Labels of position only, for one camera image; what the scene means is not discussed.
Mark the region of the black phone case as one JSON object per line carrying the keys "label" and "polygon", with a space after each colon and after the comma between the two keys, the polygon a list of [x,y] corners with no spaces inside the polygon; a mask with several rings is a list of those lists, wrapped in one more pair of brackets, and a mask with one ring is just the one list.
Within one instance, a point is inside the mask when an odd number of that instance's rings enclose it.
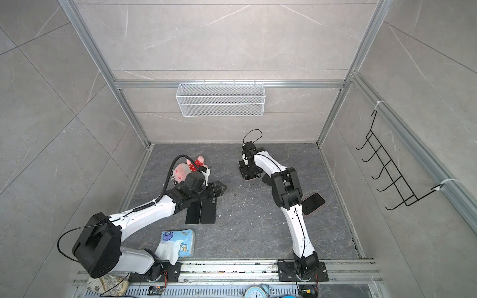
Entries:
{"label": "black phone case", "polygon": [[200,224],[216,223],[217,199],[207,199],[201,203]]}

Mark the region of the black phone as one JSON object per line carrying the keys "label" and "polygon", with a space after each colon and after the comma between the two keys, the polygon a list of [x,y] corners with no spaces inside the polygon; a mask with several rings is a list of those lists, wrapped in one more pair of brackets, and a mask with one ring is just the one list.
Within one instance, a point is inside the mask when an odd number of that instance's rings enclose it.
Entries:
{"label": "black phone", "polygon": [[268,186],[272,186],[272,182],[273,180],[271,179],[271,177],[267,174],[264,174],[263,177],[262,177],[262,181],[268,185]]}
{"label": "black phone", "polygon": [[186,213],[186,225],[194,225],[200,223],[201,218],[201,202],[193,202],[191,203],[190,207],[187,209]]}

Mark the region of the phone near right arm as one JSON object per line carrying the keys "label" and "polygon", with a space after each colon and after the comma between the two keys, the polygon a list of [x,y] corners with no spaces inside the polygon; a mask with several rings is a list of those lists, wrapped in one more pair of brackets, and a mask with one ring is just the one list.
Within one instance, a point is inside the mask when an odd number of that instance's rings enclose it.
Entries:
{"label": "phone near right arm", "polygon": [[325,200],[318,193],[314,193],[302,200],[302,211],[305,216],[312,214],[315,210],[325,204]]}

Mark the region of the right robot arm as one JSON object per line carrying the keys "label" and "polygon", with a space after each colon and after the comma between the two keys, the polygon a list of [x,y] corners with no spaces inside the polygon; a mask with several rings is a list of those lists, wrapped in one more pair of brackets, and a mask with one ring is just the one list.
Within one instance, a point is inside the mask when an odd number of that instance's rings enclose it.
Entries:
{"label": "right robot arm", "polygon": [[239,169],[245,180],[261,177],[271,187],[273,200],[283,212],[291,234],[296,275],[302,280],[311,278],[319,269],[320,260],[304,221],[303,191],[297,171],[281,165],[252,141],[242,145]]}

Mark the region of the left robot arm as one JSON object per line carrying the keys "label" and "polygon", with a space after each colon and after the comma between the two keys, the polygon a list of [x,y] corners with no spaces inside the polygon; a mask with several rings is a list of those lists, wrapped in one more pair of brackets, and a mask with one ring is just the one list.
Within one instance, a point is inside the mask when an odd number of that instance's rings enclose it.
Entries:
{"label": "left robot arm", "polygon": [[193,172],[162,197],[139,207],[110,216],[99,212],[82,228],[72,248],[74,259],[92,278],[125,271],[157,281],[165,272],[162,259],[149,249],[131,249],[122,243],[144,227],[181,211],[187,212],[189,224],[213,224],[217,198],[226,189],[224,183],[210,183],[204,173]]}

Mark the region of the black phone tilted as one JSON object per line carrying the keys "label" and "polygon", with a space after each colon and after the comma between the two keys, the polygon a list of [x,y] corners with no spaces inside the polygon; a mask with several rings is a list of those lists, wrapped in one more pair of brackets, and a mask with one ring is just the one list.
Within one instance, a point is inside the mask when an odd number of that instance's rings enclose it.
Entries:
{"label": "black phone tilted", "polygon": [[268,186],[272,186],[272,182],[273,180],[271,179],[271,177],[267,174],[264,174],[263,177],[262,177],[262,181],[268,185]]}

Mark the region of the pink pig plush toy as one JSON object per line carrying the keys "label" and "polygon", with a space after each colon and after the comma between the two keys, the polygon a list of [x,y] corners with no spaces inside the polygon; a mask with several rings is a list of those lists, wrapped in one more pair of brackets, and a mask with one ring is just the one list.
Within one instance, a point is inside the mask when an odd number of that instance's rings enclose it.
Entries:
{"label": "pink pig plush toy", "polygon": [[196,171],[195,166],[197,166],[198,168],[208,168],[208,166],[204,163],[204,157],[201,155],[197,157],[194,164],[195,165],[193,165],[189,160],[186,160],[186,163],[180,163],[179,165],[177,165],[175,169],[171,172],[171,176],[174,179],[173,184],[177,185],[178,183],[184,181],[188,174]]}

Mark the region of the blue tissue pack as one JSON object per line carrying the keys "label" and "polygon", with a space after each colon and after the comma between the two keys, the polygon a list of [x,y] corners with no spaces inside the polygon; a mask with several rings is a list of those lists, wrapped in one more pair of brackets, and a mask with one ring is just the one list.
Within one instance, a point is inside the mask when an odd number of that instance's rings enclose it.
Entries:
{"label": "blue tissue pack", "polygon": [[169,230],[161,233],[155,255],[175,266],[179,259],[193,257],[194,250],[195,232],[193,230]]}

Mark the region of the blue round clock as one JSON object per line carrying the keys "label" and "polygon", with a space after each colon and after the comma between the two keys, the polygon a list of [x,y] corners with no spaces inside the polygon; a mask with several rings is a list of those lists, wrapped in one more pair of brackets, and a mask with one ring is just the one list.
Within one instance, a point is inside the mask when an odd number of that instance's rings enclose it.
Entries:
{"label": "blue round clock", "polygon": [[244,294],[244,298],[268,298],[269,294],[270,288],[262,284],[248,288]]}

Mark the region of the crumpled patterned cloth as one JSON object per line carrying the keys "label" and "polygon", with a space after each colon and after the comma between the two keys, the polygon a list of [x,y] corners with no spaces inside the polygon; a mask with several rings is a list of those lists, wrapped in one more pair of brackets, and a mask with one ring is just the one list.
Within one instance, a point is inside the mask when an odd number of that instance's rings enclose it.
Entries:
{"label": "crumpled patterned cloth", "polygon": [[89,278],[87,288],[101,297],[121,297],[129,288],[129,276],[130,273],[125,276],[107,274],[97,279]]}

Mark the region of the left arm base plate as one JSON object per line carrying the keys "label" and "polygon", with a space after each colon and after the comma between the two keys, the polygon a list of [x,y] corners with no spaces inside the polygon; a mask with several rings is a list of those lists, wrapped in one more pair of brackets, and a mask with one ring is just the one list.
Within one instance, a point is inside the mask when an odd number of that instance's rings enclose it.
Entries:
{"label": "left arm base plate", "polygon": [[176,283],[181,273],[182,263],[177,262],[175,265],[163,262],[154,264],[145,274],[132,273],[129,282],[132,283],[164,283],[165,281]]}

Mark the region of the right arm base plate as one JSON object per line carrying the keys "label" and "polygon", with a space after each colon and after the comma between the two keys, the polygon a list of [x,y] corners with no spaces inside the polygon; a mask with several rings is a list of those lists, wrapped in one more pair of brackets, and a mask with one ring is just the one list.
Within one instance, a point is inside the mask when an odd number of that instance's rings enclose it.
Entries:
{"label": "right arm base plate", "polygon": [[281,282],[327,282],[329,276],[323,262],[311,266],[301,265],[296,261],[277,261],[278,275]]}

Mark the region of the aluminium mounting rail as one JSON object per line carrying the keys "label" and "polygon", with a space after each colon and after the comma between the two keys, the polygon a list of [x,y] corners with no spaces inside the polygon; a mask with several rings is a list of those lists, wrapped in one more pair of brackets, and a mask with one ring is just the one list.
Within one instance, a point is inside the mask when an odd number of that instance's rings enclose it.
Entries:
{"label": "aluminium mounting rail", "polygon": [[366,284],[383,285],[381,274],[373,260],[325,260],[327,282],[281,282],[278,260],[188,260],[182,262],[176,283],[167,286],[245,285],[245,284]]}

